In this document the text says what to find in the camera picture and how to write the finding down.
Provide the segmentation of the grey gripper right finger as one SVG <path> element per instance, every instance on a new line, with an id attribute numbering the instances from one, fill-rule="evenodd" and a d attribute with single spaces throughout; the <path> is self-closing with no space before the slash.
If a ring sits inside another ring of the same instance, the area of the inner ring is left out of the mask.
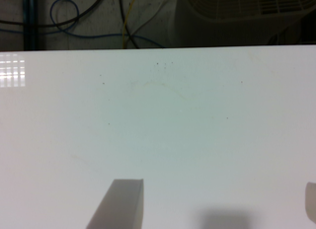
<path id="1" fill-rule="evenodd" d="M 305 210 L 307 217 L 316 222 L 316 184 L 308 183 L 305 188 Z"/>

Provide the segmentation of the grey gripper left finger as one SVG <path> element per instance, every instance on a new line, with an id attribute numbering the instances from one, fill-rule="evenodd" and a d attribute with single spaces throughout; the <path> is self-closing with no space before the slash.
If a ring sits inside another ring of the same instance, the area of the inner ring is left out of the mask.
<path id="1" fill-rule="evenodd" d="M 86 229 L 142 229 L 144 182 L 113 180 Z"/>

